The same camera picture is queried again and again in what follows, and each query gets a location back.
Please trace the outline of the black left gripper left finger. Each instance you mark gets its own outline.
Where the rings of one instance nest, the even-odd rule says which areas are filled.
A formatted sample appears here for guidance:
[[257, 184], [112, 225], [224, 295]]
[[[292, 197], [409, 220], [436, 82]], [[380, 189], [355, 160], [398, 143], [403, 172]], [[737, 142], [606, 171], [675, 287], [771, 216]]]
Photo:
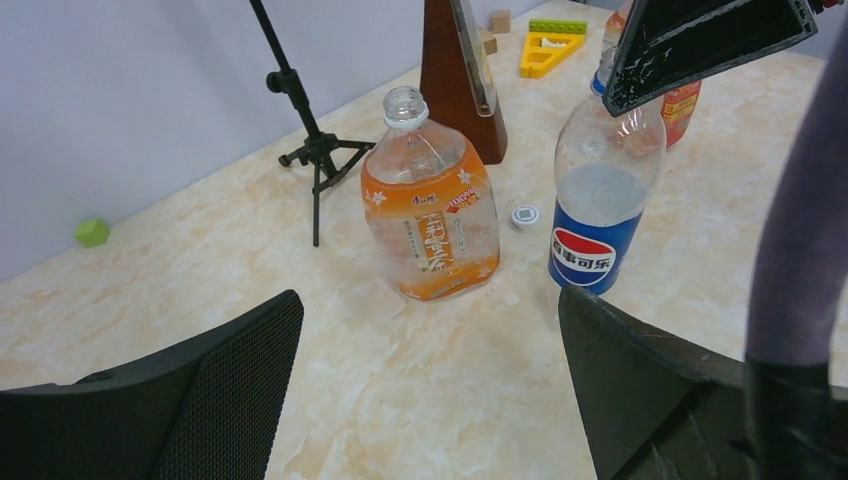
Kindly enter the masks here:
[[262, 479], [304, 307], [284, 291], [79, 381], [1, 394], [5, 479]]

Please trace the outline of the orange tea bottle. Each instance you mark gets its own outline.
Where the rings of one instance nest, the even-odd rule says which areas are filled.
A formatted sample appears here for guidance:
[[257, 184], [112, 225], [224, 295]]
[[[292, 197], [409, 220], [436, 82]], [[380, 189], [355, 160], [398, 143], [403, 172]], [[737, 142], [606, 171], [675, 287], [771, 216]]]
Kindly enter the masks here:
[[[624, 1], [607, 19], [604, 27], [601, 53], [615, 47], [626, 26], [633, 2]], [[667, 148], [673, 147], [685, 135], [695, 112], [701, 93], [702, 81], [698, 80], [664, 94], [662, 118], [665, 125]]]
[[361, 169], [365, 220], [405, 296], [433, 301], [490, 279], [501, 260], [492, 184], [459, 131], [411, 86], [383, 98], [387, 130]]

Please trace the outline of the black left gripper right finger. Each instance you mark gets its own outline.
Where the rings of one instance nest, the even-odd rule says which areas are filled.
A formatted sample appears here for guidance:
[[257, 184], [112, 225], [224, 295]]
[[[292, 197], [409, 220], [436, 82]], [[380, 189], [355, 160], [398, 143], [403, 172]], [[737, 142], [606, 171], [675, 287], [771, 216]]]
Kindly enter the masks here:
[[846, 477], [847, 391], [827, 365], [738, 361], [574, 286], [558, 317], [599, 478]]

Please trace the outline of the white cap of bottle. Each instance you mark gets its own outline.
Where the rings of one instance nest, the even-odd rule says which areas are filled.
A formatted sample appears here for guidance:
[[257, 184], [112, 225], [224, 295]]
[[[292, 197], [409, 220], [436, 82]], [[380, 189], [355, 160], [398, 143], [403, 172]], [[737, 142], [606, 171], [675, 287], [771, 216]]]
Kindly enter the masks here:
[[540, 222], [540, 212], [533, 205], [519, 205], [513, 208], [510, 215], [510, 225], [513, 230], [520, 233], [529, 233], [535, 230]]

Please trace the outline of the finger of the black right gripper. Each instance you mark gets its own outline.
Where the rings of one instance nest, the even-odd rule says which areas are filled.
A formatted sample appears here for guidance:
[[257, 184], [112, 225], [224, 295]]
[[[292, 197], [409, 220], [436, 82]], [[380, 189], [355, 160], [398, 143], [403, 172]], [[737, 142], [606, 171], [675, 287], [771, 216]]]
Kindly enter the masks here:
[[613, 116], [816, 35], [807, 0], [643, 0], [632, 4], [603, 94]]

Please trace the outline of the blue label water bottle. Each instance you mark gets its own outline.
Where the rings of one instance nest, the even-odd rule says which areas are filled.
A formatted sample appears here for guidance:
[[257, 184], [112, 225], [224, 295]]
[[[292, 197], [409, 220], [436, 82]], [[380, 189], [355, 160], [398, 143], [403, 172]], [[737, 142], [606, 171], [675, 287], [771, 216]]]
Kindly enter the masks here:
[[617, 47], [602, 53], [590, 93], [566, 119], [554, 155], [548, 272], [561, 287], [595, 295], [617, 280], [667, 147], [659, 103], [617, 117], [603, 104], [617, 56]]

